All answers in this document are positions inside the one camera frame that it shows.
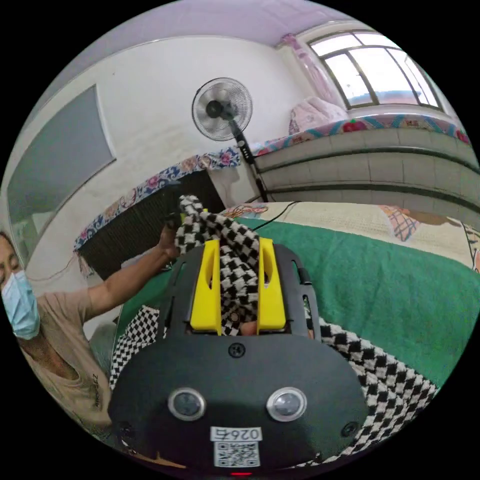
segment pink ceiling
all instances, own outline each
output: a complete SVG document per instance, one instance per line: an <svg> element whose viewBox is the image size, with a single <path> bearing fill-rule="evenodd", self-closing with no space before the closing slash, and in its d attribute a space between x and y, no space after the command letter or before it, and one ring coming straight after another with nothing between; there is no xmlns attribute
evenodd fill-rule
<svg viewBox="0 0 480 480"><path fill-rule="evenodd" d="M306 0L179 0L138 15L106 33L80 53L50 84L28 116L70 80L106 57L146 42L186 35L235 37L275 46L283 35L334 20L350 19Z"/></svg>

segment man's hand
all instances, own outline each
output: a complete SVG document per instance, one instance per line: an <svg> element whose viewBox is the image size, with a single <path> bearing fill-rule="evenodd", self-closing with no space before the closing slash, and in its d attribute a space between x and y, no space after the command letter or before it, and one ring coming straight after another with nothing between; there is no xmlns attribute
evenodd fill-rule
<svg viewBox="0 0 480 480"><path fill-rule="evenodd" d="M175 247L175 235L176 231L173 228L169 228L167 225L163 227L160 235L160 241L158 247L165 252L170 259L176 259L180 252Z"/></svg>

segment black radiator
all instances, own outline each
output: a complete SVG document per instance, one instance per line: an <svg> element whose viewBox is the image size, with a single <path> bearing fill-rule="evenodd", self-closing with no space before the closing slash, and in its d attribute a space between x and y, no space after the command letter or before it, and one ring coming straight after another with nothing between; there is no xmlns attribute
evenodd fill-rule
<svg viewBox="0 0 480 480"><path fill-rule="evenodd" d="M206 170L190 173L175 188L162 188L128 208L86 241L78 253L102 280L123 262L154 247L166 217L178 209L180 195L195 195L209 212L225 209Z"/></svg>

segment window frame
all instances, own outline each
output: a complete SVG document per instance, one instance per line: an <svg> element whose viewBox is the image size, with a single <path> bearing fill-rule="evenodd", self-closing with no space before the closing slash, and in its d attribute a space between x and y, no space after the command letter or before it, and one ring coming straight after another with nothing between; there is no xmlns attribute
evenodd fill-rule
<svg viewBox="0 0 480 480"><path fill-rule="evenodd" d="M406 55L408 56L408 58L411 60L411 62L418 68L418 71L420 72L421 76L423 77L424 81L426 82L426 84L428 85L428 88L430 89L436 103L438 106L434 106L434 105L429 105L427 103L421 103L420 102L420 99L419 99L419 96L417 94L417 91L416 89L414 88L414 86L412 85L412 82L410 81L409 77L407 76L407 74L404 72L404 69L400 66L400 64L398 63L397 59L389 52L389 50L398 50L399 52L403 52L403 49L400 48L400 47L393 47L393 46L385 46L385 45L375 45L375 44L371 44L371 45L365 45L355 34L362 34L362 33L369 33L369 34L376 34L376 35L380 35L382 37L384 37L384 35L382 35L381 33L375 31L375 30L371 30L371 29L368 29L368 28L355 28L355 29L348 29L348 30L339 30L339 31L336 31L335 33L327 33L325 35L321 35L321 36L318 36L318 37L315 37L309 41L306 42L306 44L308 45L308 48L310 48L310 50L313 52L313 54L315 55L315 57L320 61L321 65L323 66L323 68L326 70L326 72L328 73L328 76L331 78L332 82L334 83L336 89L338 90L342 100L345 102L345 106L347 108L347 110L354 110L354 109L360 109L360 108L365 108L365 107L383 107L383 106L388 106L388 105L408 105L410 107L422 107L422 108L427 108L427 109L431 109L431 110L435 110L436 112L442 112L442 113L445 113L444 111L444 108L442 106L442 103L440 102L440 99L439 99L439 96L437 95L437 92L435 91L435 89L432 87L432 84L430 82L430 80L428 79L428 77L423 73L423 69L418 65L417 62L415 62L415 60L413 60L413 58L411 58L408 53L406 53ZM361 45L358 45L358 46L351 46L351 47L347 47L347 48L342 48L340 50L335 50L333 52L330 52L330 53L326 53L325 55L318 55L317 52L313 49L313 45L322 41L322 40L327 40L327 39L333 39L333 38L337 38L337 37L343 37L345 35L353 35L357 40L358 42L361 43ZM407 81L408 83L408 86L410 87L411 89L411 92L413 94L413 96L415 97L415 100L416 100L416 105L415 104L412 104L412 103L380 103L378 97L377 97L377 94L375 93L374 89L372 88L372 85L368 79L368 77L365 75L365 73L363 72L362 68L360 67L360 65L358 64L358 62L355 60L354 56L350 53L351 51L353 50L361 50L361 49L368 49L368 48L381 48L381 49L384 49L388 55L391 57L391 59L395 62L395 65L397 65L397 67L399 68L400 72L402 73L402 75L404 76L405 80ZM351 105L350 102L348 101L347 99L347 96L345 95L345 92L344 90L342 89L341 85L340 85L340 82L337 80L337 77L335 76L335 74L332 72L331 68L328 66L326 60L327 59L330 59L332 57L336 57L338 55L346 55L349 60L352 62L353 66L356 68L356 70L358 71L358 74L360 75L360 78L363 80L363 82L365 83L365 86L368 90L368 93L370 95L370 98L372 101L370 102L367 102L367 103L359 103L357 105Z"/></svg>

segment man's arm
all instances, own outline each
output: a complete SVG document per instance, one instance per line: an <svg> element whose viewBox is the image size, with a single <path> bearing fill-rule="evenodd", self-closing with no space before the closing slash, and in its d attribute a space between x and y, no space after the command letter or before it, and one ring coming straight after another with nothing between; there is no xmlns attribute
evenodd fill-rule
<svg viewBox="0 0 480 480"><path fill-rule="evenodd" d="M157 245L134 265L116 271L100 285L89 288L91 318L109 312L130 300L171 261L169 253Z"/></svg>

